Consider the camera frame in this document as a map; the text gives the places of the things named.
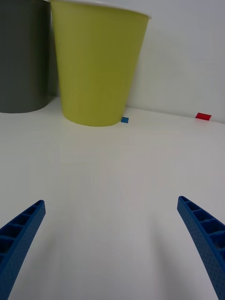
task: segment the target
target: red tape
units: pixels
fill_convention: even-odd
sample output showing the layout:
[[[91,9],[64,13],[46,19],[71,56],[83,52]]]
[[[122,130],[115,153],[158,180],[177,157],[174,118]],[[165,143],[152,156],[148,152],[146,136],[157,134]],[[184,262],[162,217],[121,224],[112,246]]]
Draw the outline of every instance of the red tape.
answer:
[[[210,118],[211,118],[211,114],[205,114],[205,113],[200,113],[198,112],[198,114],[196,115],[196,119],[202,119],[202,120],[206,120],[206,121],[209,121]]]

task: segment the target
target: yellow-green cup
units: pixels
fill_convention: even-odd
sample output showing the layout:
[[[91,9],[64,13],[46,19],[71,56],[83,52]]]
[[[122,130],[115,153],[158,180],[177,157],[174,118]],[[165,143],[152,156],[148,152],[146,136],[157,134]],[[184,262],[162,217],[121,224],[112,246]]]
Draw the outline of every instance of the yellow-green cup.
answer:
[[[64,116],[89,126],[121,120],[149,16],[52,0]]]

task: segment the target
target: blue square marker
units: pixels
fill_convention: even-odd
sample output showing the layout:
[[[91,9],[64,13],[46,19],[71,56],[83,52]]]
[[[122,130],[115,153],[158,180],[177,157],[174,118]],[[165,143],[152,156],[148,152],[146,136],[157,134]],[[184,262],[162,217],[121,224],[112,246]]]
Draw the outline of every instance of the blue square marker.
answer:
[[[122,117],[122,119],[121,119],[122,123],[128,123],[128,121],[129,121],[129,118],[127,118],[127,117]]]

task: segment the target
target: cup rim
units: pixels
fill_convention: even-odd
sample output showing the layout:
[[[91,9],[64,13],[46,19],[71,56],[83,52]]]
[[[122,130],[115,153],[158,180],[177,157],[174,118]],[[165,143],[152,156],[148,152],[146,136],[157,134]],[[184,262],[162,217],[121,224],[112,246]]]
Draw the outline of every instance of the cup rim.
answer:
[[[103,1],[97,1],[97,0],[50,0],[50,2],[52,1],[63,1],[63,2],[73,2],[73,3],[81,3],[81,4],[88,4],[88,5],[95,5],[95,6],[103,6],[103,7],[109,7],[109,8],[118,8],[118,9],[123,9],[123,10],[129,10],[129,11],[133,11],[135,13],[139,13],[142,15],[146,15],[149,19],[152,19],[152,17],[147,14],[144,13],[142,11],[136,10],[136,9],[130,9],[128,7],[124,7],[122,5],[117,5],[117,4],[112,4],[112,3],[106,3]]]

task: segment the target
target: dark gray cup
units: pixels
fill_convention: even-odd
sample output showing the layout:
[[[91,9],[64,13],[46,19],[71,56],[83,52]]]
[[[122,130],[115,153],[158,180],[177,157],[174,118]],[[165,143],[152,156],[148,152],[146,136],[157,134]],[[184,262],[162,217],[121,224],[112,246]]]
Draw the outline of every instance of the dark gray cup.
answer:
[[[43,0],[0,0],[0,112],[47,105],[51,8]]]

